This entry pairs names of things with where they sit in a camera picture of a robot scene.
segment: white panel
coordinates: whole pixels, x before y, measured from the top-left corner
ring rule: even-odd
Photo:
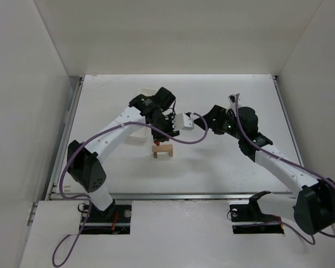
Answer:
[[[176,112],[205,114],[217,104],[229,107],[228,96],[241,93],[241,105],[256,110],[260,131],[292,161],[297,155],[270,75],[87,75],[74,118],[70,142],[82,142],[111,123],[136,96],[138,88],[166,87],[176,96]],[[203,136],[196,126],[178,137]],[[238,141],[214,135],[196,145],[174,145],[174,157],[152,156],[152,138],[122,143],[103,164],[111,193],[255,193],[284,192],[267,170],[243,155]],[[70,175],[67,193],[84,189]]]
[[[36,0],[69,74],[278,74],[320,0]]]
[[[40,202],[21,268],[52,266],[56,245],[78,230],[78,203]],[[81,236],[64,267],[335,267],[334,239],[317,234],[311,246],[288,228],[285,235],[233,234],[227,212],[226,200],[133,202],[131,234]],[[57,263],[73,239],[61,245]]]
[[[0,1],[0,268],[17,267],[69,81],[31,0]]]
[[[324,0],[279,83],[306,166],[335,180],[335,0]]]

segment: white plastic part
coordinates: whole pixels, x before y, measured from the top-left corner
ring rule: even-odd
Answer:
[[[140,111],[135,107],[127,107],[112,123],[107,125],[101,131],[107,130],[111,127],[124,125],[127,122],[141,122],[145,123],[145,117],[140,115]],[[124,125],[123,127],[107,133],[101,137],[96,138],[89,144],[86,149],[90,152],[98,154],[97,159],[100,163],[104,163],[108,155],[121,144],[130,134],[142,128],[138,125]]]
[[[275,145],[266,145],[263,149],[287,159]],[[317,179],[308,172],[271,157],[265,152],[256,151],[255,161],[287,186],[295,198],[297,198],[299,192],[303,190],[302,186],[312,186],[318,182]]]
[[[156,90],[154,90],[154,89],[147,89],[147,88],[141,88],[138,91],[138,95],[139,94],[143,94],[143,95],[149,97],[149,96],[155,95],[156,94]],[[136,131],[133,134],[131,134],[128,138],[131,141],[146,142],[148,134],[149,134],[148,128],[147,127],[142,127],[138,131]]]
[[[296,205],[296,199],[279,194],[266,194],[258,199],[257,203],[263,214],[277,215],[295,221],[293,206]]]
[[[108,192],[107,180],[94,192],[88,193],[92,203],[101,211],[106,210],[113,203]]]
[[[234,111],[234,113],[236,114],[236,103],[231,100],[231,96],[234,96],[236,98],[236,95],[234,95],[234,94],[228,96],[229,108],[227,110],[232,109]]]
[[[179,113],[175,116],[173,120],[174,131],[178,130],[193,130],[194,121],[187,116],[185,113]]]

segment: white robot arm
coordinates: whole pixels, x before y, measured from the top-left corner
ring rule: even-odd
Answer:
[[[258,193],[250,198],[248,206],[241,206],[244,209],[242,218],[248,219],[248,222],[266,222],[268,220],[265,216],[284,217],[295,221],[309,235],[334,224],[335,190],[330,183],[335,183],[331,179],[328,179],[329,184],[325,183],[312,174],[281,161],[286,157],[271,140],[258,132],[255,111],[250,107],[236,107],[234,95],[229,96],[229,102],[231,106],[228,109],[214,106],[204,116],[208,127],[217,135],[227,133],[238,139],[242,153],[272,173],[295,197],[288,198],[267,191]],[[236,109],[241,127],[248,139],[257,146],[252,146],[242,134],[237,123]],[[195,124],[203,127],[201,119],[196,119]],[[230,205],[230,208],[237,210],[236,206],[238,205]]]
[[[175,101],[175,96],[167,89],[160,88],[151,97],[138,95],[130,101],[129,107],[100,132],[115,126],[122,126],[112,132],[106,133],[88,143],[75,157],[68,169],[68,173],[75,181],[81,184],[88,193],[94,206],[103,217],[109,218],[115,202],[109,194],[106,183],[106,174],[102,164],[112,151],[121,144],[129,135],[142,128],[142,125],[125,125],[127,122],[148,123],[168,133],[170,136],[179,135],[180,130],[194,128],[193,120],[186,114],[163,114]],[[165,136],[152,130],[155,142],[166,141]],[[68,159],[81,146],[78,141],[73,141],[68,146]]]

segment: wooden block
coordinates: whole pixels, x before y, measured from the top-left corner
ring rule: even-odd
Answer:
[[[170,157],[174,156],[174,149],[172,144],[163,144],[160,146],[153,145],[152,153],[154,154],[154,158],[157,158],[158,152],[168,152]]]

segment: cable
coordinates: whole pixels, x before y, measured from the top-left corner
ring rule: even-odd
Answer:
[[[274,224],[283,224],[285,226],[288,226],[290,229],[292,229],[300,238],[302,238],[306,243],[310,244],[310,245],[315,245],[315,238],[314,236],[311,236],[312,241],[310,242],[309,240],[307,240],[297,229],[295,229],[293,226],[291,226],[290,224],[286,223],[286,222],[282,222],[282,221],[272,221],[272,222],[263,222],[263,223],[255,223],[255,224],[247,224],[247,225],[243,225],[244,227],[258,227],[258,226],[267,226],[267,225],[274,225]]]
[[[176,105],[176,100],[174,101],[173,107],[172,107],[172,108],[169,108],[169,109],[167,109],[167,111],[168,111],[168,110],[172,110],[172,112],[173,112],[172,119],[175,119],[175,116],[176,116],[176,112],[175,112],[175,105]]]
[[[92,202],[90,201],[90,197],[89,197],[89,195],[87,195],[87,194],[78,194],[78,195],[74,195],[74,196],[72,196],[72,197],[68,197],[67,195],[65,195],[64,190],[63,190],[63,179],[64,179],[64,176],[65,176],[65,174],[68,172],[68,168],[69,168],[70,165],[73,163],[73,160],[74,160],[75,157],[78,155],[78,153],[80,153],[81,150],[82,150],[83,148],[85,148],[86,145],[87,145],[88,143],[90,143],[91,141],[95,140],[96,138],[98,138],[98,137],[100,137],[100,136],[102,136],[102,135],[104,135],[104,134],[106,134],[106,133],[109,133],[109,132],[111,132],[111,131],[117,130],[117,129],[121,128],[121,127],[128,126],[128,125],[139,125],[139,126],[144,126],[144,127],[151,128],[152,130],[154,130],[154,131],[156,131],[156,132],[158,132],[158,133],[164,135],[165,137],[167,137],[167,138],[169,138],[169,139],[171,139],[171,140],[173,140],[173,141],[176,141],[176,142],[178,142],[178,143],[182,143],[182,144],[188,144],[188,145],[191,145],[191,144],[196,144],[196,143],[202,142],[202,141],[206,138],[207,133],[208,133],[208,125],[207,125],[207,122],[206,122],[206,120],[205,120],[201,115],[199,115],[198,113],[192,113],[192,114],[194,114],[194,115],[200,117],[201,120],[203,121],[204,125],[205,125],[205,133],[204,133],[204,135],[202,136],[202,138],[200,138],[200,139],[198,139],[198,140],[196,140],[196,141],[182,141],[182,140],[179,140],[179,139],[177,139],[177,138],[171,137],[169,134],[167,134],[167,133],[161,131],[160,129],[158,129],[158,128],[154,127],[154,126],[150,126],[150,125],[145,124],[145,123],[141,123],[141,122],[126,122],[126,123],[124,123],[124,124],[122,124],[122,125],[118,125],[118,126],[115,126],[115,127],[111,127],[111,128],[109,128],[109,129],[107,129],[107,130],[104,130],[104,131],[98,133],[98,134],[95,134],[95,135],[92,136],[91,138],[89,138],[89,139],[87,139],[86,141],[82,142],[82,144],[78,147],[78,149],[71,155],[70,159],[67,161],[65,167],[63,168],[63,171],[62,171],[61,176],[60,176],[60,179],[59,179],[59,191],[60,191],[60,194],[61,194],[61,196],[62,196],[63,199],[73,200],[73,199],[82,199],[82,198],[83,198],[83,200],[88,200],[88,202],[89,202],[89,205],[88,205],[88,211],[87,211],[87,215],[85,216],[85,218],[84,218],[84,220],[83,220],[82,226],[79,228],[78,234],[77,234],[77,236],[76,236],[76,238],[75,238],[75,240],[74,240],[74,242],[73,242],[73,244],[72,244],[72,246],[71,246],[71,249],[69,250],[69,252],[68,252],[66,258],[65,258],[65,259],[63,260],[63,262],[60,263],[60,264],[56,264],[56,262],[55,262],[55,256],[56,256],[57,250],[58,250],[58,248],[60,247],[60,245],[61,245],[61,244],[62,244],[68,237],[72,236],[72,234],[68,234],[67,236],[65,236],[65,237],[59,242],[59,244],[56,246],[56,248],[55,248],[55,250],[54,250],[54,253],[53,253],[53,255],[52,255],[52,264],[53,264],[53,266],[54,266],[55,268],[62,267],[62,266],[67,262],[69,256],[70,256],[71,253],[72,253],[72,250],[73,250],[74,246],[75,246],[76,243],[77,243],[77,240],[78,240],[79,236],[81,235],[81,233],[82,233],[82,231],[83,231],[84,225],[85,225],[85,223],[86,223],[87,220],[88,220],[90,211],[92,210]]]
[[[232,221],[232,218],[229,218],[228,215],[231,215],[231,211],[227,212],[226,217],[227,217],[227,219],[229,219],[230,221]]]
[[[86,208],[86,204],[85,203],[80,203],[80,204],[78,204],[78,206],[77,206],[77,210],[81,213],[81,214],[83,214],[83,213],[86,213],[87,211],[85,211],[85,208]]]
[[[320,180],[322,180],[323,182],[325,182],[326,184],[328,184],[334,191],[335,191],[335,185],[329,181],[326,177],[324,177],[323,175],[321,174],[318,174],[316,173],[315,171],[311,170],[311,169],[308,169],[307,167],[303,167],[301,165],[298,165],[294,162],[291,162],[285,158],[281,158],[275,154],[272,154],[271,152],[268,152],[267,150],[264,150],[263,148],[257,146],[254,142],[251,141],[250,138],[248,138],[248,136],[246,135],[245,131],[243,130],[243,127],[242,127],[242,124],[241,124],[241,120],[240,120],[240,117],[239,117],[239,114],[238,114],[238,98],[240,97],[240,94],[236,94],[236,117],[237,117],[237,124],[238,124],[238,128],[240,129],[243,137],[248,141],[249,144],[251,144],[255,149],[259,150],[259,151],[262,151],[270,156],[272,156],[273,158],[276,158],[276,159],[279,159],[280,161],[284,162],[284,163],[287,163],[291,166],[295,166],[296,168],[298,169],[302,169],[312,175],[314,175],[315,177],[318,177]],[[332,238],[335,238],[335,234],[328,234],[328,233],[325,233],[323,231],[320,231],[319,233],[325,235],[325,236],[328,236],[328,237],[332,237]]]
[[[112,223],[112,235],[114,234],[114,230],[116,229],[118,218],[119,214],[118,212],[116,212],[114,215],[114,222]]]

